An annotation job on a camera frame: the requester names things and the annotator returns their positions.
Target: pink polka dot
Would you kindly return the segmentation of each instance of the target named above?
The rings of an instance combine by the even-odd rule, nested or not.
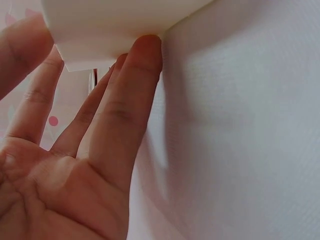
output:
[[[49,124],[53,127],[57,126],[59,123],[59,120],[56,116],[49,117]]]

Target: white fabric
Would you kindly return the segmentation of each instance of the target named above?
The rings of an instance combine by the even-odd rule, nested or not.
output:
[[[69,71],[113,64],[134,41],[162,34],[212,0],[41,0]]]
[[[320,239],[320,0],[218,0],[172,29],[129,240]]]

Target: white plastic piece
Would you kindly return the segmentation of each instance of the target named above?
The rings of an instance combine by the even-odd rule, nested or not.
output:
[[[161,34],[212,0],[42,0],[69,71],[106,67],[143,35]]]

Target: skin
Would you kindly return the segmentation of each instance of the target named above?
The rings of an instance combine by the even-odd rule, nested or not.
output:
[[[161,40],[143,36],[120,56],[46,151],[39,143],[64,67],[53,46],[40,15],[0,34],[0,100],[38,67],[0,146],[0,239],[125,240]]]

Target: white box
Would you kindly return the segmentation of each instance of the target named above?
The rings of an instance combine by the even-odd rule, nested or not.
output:
[[[159,35],[212,0],[42,0],[69,71],[106,67],[143,35]]]

